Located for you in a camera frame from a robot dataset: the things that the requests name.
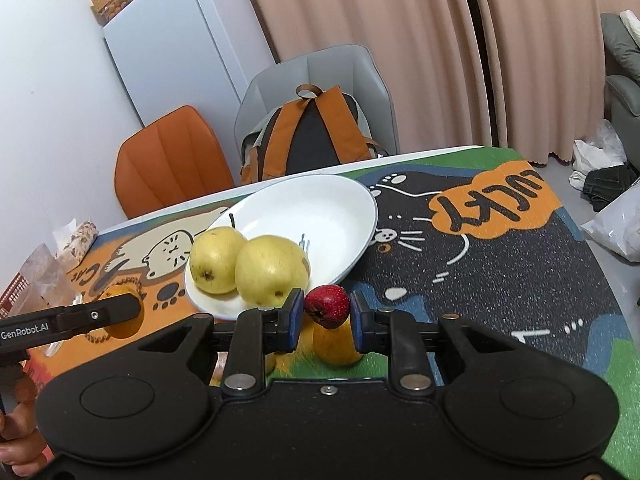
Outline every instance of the human hand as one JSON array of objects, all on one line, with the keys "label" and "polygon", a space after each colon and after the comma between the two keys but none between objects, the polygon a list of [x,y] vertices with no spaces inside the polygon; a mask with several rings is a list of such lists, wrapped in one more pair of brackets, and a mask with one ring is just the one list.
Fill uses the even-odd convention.
[{"label": "human hand", "polygon": [[7,415],[0,412],[0,436],[7,441],[0,443],[0,462],[13,466],[18,476],[30,476],[47,463],[42,453],[47,444],[36,429],[33,410],[38,389],[24,376],[14,391],[19,404]]}]

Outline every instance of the yellow pear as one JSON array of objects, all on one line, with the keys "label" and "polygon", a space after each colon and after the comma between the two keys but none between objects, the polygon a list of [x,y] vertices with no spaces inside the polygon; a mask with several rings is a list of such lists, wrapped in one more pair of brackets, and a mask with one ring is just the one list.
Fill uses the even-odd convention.
[{"label": "yellow pear", "polygon": [[282,306],[294,287],[306,288],[310,267],[305,251],[280,236],[249,240],[236,261],[236,289],[248,304]]},{"label": "yellow pear", "polygon": [[232,227],[214,227],[199,234],[191,246],[189,269],[196,286],[209,294],[236,288],[236,259],[246,238]]}]

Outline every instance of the white bowl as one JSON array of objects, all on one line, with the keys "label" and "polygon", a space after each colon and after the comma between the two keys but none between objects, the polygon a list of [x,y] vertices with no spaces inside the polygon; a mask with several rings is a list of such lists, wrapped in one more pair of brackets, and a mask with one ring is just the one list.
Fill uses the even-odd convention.
[{"label": "white bowl", "polygon": [[[369,189],[328,174],[290,178],[261,189],[225,211],[209,229],[230,226],[231,214],[247,239],[268,234],[300,243],[304,237],[311,265],[307,290],[339,283],[367,249],[378,223],[378,205]],[[236,291],[211,295],[199,290],[189,262],[184,288],[197,309],[219,319],[234,320],[252,308]]]}]

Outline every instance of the table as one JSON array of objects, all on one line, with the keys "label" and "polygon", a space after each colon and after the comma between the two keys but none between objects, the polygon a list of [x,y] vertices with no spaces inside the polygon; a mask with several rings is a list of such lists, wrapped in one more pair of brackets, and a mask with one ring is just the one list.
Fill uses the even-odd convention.
[{"label": "table", "polygon": [[[622,416],[605,459],[640,480],[640,368],[626,323],[579,229],[540,176],[513,150],[467,147],[391,156],[317,173],[369,187],[378,202],[375,238],[343,286],[373,308],[417,320],[458,312],[605,378]],[[136,338],[195,312],[182,271],[196,234],[226,208],[274,181],[228,190],[104,231],[69,275],[85,301],[127,283],[143,296]],[[277,357],[273,377],[381,376],[386,358],[334,368],[311,351]],[[126,344],[104,330],[65,342],[51,357],[35,349],[30,374],[44,384]]]}]

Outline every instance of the plastic bag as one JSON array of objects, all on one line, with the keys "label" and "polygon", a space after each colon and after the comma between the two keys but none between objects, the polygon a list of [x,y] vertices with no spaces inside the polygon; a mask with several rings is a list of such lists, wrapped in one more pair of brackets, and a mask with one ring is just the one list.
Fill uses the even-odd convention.
[{"label": "plastic bag", "polygon": [[584,179],[590,171],[619,166],[626,162],[625,149],[613,126],[606,119],[601,120],[593,139],[584,142],[574,140],[574,172],[569,184],[582,190]]},{"label": "plastic bag", "polygon": [[630,262],[640,262],[639,183],[640,178],[593,220],[580,226],[597,243]]},{"label": "plastic bag", "polygon": [[591,144],[596,146],[596,148],[600,148],[612,158],[620,160],[620,164],[624,164],[626,162],[626,153],[624,146],[622,146],[622,141],[613,128],[613,124],[606,119],[603,119],[598,123],[596,134],[593,137],[593,142],[591,142]]},{"label": "plastic bag", "polygon": [[55,259],[65,272],[80,265],[97,236],[98,229],[93,222],[83,222],[76,225],[75,218],[64,227],[53,231],[53,237],[58,247]]}]

